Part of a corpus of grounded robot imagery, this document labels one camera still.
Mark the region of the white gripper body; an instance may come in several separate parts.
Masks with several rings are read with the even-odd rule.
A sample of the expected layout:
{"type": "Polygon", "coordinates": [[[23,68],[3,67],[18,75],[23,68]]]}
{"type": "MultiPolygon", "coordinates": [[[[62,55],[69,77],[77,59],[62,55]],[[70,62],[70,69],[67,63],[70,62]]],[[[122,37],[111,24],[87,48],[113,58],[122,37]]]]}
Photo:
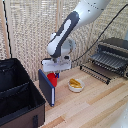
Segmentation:
{"type": "Polygon", "coordinates": [[[57,59],[45,58],[42,60],[44,72],[63,71],[71,68],[71,60],[69,56],[61,56],[57,59]]]}

